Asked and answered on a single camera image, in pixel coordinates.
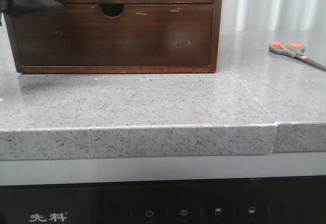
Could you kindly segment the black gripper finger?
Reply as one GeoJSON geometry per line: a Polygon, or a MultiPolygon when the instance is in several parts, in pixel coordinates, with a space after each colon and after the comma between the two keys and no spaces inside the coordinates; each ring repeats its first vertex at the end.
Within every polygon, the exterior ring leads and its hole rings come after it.
{"type": "Polygon", "coordinates": [[[63,4],[55,0],[4,0],[4,13],[13,18],[34,12],[63,9],[63,4]]]}

